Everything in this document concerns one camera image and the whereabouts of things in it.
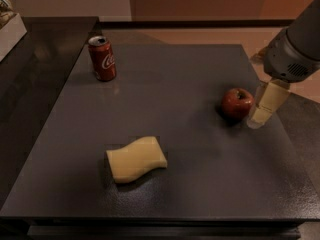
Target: red apple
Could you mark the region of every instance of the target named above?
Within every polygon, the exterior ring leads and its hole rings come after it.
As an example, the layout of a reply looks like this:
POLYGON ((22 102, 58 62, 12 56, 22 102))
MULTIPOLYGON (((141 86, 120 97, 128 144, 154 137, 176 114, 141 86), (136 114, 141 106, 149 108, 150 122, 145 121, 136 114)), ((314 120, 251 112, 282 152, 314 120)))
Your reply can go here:
POLYGON ((254 103, 250 92, 242 88, 227 91, 221 101, 222 113, 228 118, 240 121, 245 118, 254 103))

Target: white box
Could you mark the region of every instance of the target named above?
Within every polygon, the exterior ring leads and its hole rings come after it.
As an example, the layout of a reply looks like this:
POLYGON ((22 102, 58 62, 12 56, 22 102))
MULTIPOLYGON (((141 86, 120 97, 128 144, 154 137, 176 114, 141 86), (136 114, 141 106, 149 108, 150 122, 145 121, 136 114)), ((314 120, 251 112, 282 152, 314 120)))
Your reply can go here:
POLYGON ((3 60, 26 33, 27 30, 19 13, 0 29, 0 61, 3 60))

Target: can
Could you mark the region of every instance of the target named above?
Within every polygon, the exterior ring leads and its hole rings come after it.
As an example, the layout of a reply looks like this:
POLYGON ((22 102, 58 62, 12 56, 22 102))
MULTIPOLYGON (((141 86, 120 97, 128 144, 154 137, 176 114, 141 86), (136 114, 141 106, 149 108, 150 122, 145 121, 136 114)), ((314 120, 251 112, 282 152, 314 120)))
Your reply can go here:
POLYGON ((96 78, 100 81, 110 81, 115 78, 116 65, 109 40, 105 36, 94 36, 88 43, 96 78))

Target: robotic arm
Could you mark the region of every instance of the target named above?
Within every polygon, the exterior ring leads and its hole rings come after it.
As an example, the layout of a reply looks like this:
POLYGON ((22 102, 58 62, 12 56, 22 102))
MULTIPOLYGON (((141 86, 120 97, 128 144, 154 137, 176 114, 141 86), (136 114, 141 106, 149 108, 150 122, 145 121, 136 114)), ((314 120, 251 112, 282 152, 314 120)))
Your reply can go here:
POLYGON ((272 79, 258 87, 247 124, 263 126, 289 97, 290 83, 305 80, 320 69, 320 0, 314 0, 269 44, 264 72, 272 79))

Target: wall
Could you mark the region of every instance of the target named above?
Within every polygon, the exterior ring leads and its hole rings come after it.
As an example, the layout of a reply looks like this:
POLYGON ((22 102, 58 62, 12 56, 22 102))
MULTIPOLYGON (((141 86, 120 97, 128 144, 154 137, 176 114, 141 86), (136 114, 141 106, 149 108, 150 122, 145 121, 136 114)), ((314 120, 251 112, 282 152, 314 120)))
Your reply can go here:
POLYGON ((12 0, 23 16, 100 16, 103 21, 293 19, 312 0, 12 0))

